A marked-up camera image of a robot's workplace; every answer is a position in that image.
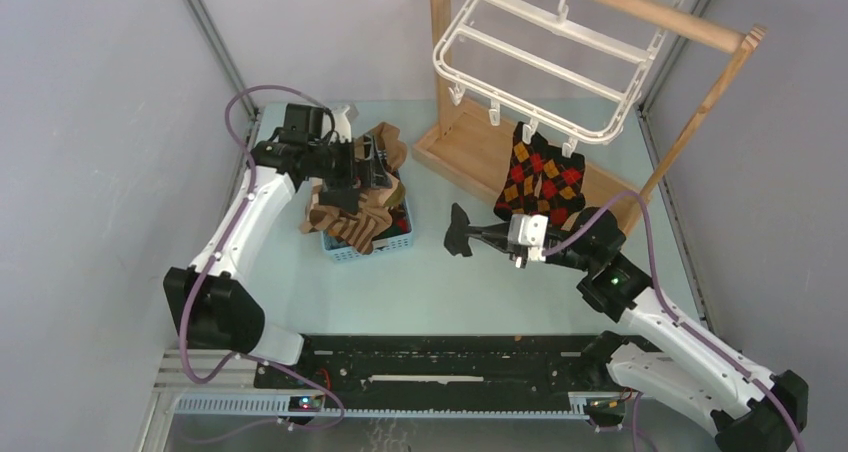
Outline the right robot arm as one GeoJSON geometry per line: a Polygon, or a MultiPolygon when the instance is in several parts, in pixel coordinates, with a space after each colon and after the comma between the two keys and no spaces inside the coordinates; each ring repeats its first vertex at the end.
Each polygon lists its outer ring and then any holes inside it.
{"type": "Polygon", "coordinates": [[[585,272],[577,289],[595,311],[657,347],[643,350],[613,332],[584,353],[585,383],[614,383],[644,393],[699,425],[722,451],[802,451],[809,386],[791,370],[775,373],[745,357],[662,290],[656,270],[643,271],[621,251],[626,238],[608,207],[579,213],[568,230],[542,215],[516,214],[474,226],[453,205],[444,246],[469,257],[476,239],[508,255],[516,267],[531,262],[585,272]]]}

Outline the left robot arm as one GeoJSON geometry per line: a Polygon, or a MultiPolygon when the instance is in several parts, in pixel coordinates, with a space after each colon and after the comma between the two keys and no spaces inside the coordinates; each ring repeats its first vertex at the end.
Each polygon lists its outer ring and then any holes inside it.
{"type": "Polygon", "coordinates": [[[222,349],[278,362],[292,388],[316,375],[302,352],[304,337],[267,318],[248,290],[248,276],[280,212],[302,184],[320,181],[317,202],[345,213],[361,210],[361,195],[386,189],[386,154],[368,134],[355,140],[352,105],[327,109],[289,104],[271,137],[256,143],[233,203],[221,224],[185,268],[173,267],[164,292],[184,349],[222,349]]]}

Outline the red black argyle sock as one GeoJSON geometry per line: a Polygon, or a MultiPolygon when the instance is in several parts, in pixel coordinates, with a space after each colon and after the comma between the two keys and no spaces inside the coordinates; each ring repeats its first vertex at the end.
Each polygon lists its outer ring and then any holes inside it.
{"type": "Polygon", "coordinates": [[[545,153],[539,175],[541,189],[537,207],[549,218],[550,225],[562,227],[574,213],[586,206],[582,193],[585,169],[582,154],[564,157],[558,149],[545,153]]]}

